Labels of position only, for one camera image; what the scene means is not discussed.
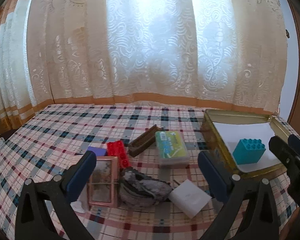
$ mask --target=picture frame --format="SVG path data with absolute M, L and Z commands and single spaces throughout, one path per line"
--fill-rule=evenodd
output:
M 88 182 L 90 206 L 115 208 L 118 206 L 119 166 L 116 156 L 97 156 L 97 163 Z

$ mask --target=curtain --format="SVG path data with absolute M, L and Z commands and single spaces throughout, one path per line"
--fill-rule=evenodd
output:
M 0 8 L 0 133 L 20 127 L 36 111 L 23 42 L 29 1 L 6 0 Z
M 287 59 L 279 0 L 32 0 L 27 45 L 56 103 L 273 113 Z

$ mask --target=open tin box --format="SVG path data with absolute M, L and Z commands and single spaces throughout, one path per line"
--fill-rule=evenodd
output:
M 271 129 L 274 131 L 274 134 L 287 142 L 290 132 L 274 116 L 207 109 L 204 113 L 203 123 L 201 125 L 201 133 L 209 150 L 211 151 L 211 155 L 216 161 L 223 163 L 223 166 L 232 174 L 239 174 L 242 178 L 253 178 L 259 180 L 260 178 L 274 179 L 286 172 L 286 168 L 282 163 L 247 173 L 240 171 L 233 160 L 226 143 L 223 141 L 213 122 L 226 124 L 269 123 Z

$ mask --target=blue lego brick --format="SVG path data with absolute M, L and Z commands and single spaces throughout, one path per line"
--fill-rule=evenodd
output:
M 260 139 L 241 139 L 237 144 L 233 157 L 238 165 L 257 163 L 266 147 Z

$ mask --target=screw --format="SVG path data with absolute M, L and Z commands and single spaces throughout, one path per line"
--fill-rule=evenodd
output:
M 60 174 L 58 174 L 58 175 L 56 175 L 56 176 L 53 177 L 53 180 L 55 182 L 58 182 L 58 181 L 62 180 L 62 176 Z
M 233 174 L 231 177 L 234 181 L 239 181 L 241 177 L 238 174 Z
M 26 179 L 26 181 L 25 181 L 25 184 L 28 186 L 28 185 L 30 185 L 32 183 L 32 180 L 31 179 Z
M 265 185 L 268 185 L 269 184 L 269 180 L 266 179 L 266 178 L 263 178 L 262 179 L 262 183 L 265 184 Z

